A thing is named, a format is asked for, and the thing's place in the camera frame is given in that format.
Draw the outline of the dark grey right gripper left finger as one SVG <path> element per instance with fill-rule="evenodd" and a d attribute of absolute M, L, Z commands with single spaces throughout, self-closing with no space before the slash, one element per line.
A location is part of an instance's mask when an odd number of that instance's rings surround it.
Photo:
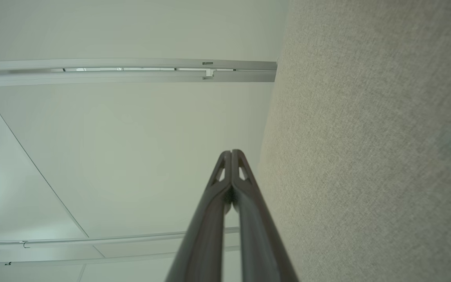
<path fill-rule="evenodd" d="M 231 151 L 220 154 L 165 282 L 222 282 L 224 216 L 233 201 Z"/>

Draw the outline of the grey fabric sofa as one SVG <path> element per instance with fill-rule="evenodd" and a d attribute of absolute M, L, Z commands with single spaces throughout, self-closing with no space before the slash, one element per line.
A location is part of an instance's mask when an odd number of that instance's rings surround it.
<path fill-rule="evenodd" d="M 451 282 L 451 0 L 290 0 L 256 180 L 301 282 Z"/>

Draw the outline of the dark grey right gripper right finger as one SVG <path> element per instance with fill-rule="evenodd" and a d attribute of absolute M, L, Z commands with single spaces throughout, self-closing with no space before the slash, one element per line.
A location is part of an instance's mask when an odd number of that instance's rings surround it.
<path fill-rule="evenodd" d="M 245 154 L 231 152 L 243 282 L 299 282 Z"/>

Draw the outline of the grey metal frame post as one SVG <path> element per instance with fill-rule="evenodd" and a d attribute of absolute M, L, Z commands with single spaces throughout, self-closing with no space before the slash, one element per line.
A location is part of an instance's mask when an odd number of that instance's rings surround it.
<path fill-rule="evenodd" d="M 76 58 L 0 61 L 0 87 L 79 83 L 274 82 L 277 62 Z"/>

